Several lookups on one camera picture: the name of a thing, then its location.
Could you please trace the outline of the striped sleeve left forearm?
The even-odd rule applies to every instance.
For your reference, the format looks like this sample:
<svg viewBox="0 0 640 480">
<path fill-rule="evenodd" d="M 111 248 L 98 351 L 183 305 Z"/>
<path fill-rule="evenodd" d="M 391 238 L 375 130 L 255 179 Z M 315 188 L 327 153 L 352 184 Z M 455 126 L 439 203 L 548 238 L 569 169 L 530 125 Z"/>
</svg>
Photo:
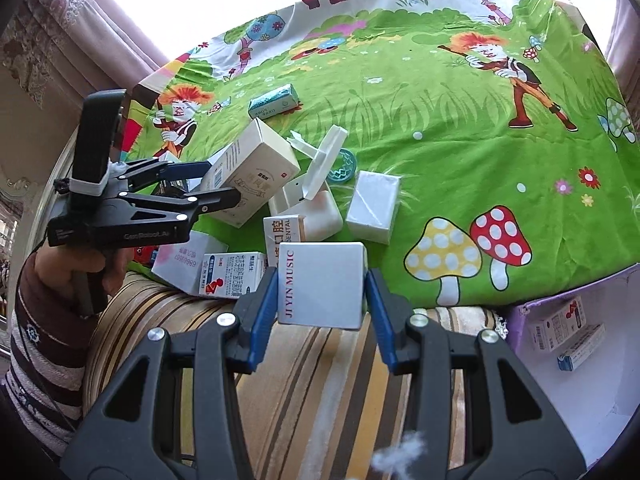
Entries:
<svg viewBox="0 0 640 480">
<path fill-rule="evenodd" d="M 82 419 L 82 387 L 98 318 L 38 278 L 24 263 L 11 318 L 10 367 L 1 379 L 1 408 L 16 429 L 59 460 Z"/>
</svg>

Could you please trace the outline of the person left hand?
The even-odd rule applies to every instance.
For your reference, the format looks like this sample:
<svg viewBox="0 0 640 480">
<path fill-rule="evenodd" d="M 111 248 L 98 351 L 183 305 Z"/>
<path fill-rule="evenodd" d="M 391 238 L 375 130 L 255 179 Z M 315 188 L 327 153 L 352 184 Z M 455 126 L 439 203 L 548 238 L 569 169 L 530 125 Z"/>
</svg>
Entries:
<svg viewBox="0 0 640 480">
<path fill-rule="evenodd" d="M 35 255 L 35 274 L 43 285 L 66 300 L 72 300 L 75 273 L 104 272 L 102 286 L 108 296 L 114 296 L 122 287 L 127 266 L 134 258 L 132 248 L 116 250 L 111 262 L 96 249 L 87 247 L 51 247 L 44 243 Z"/>
</svg>

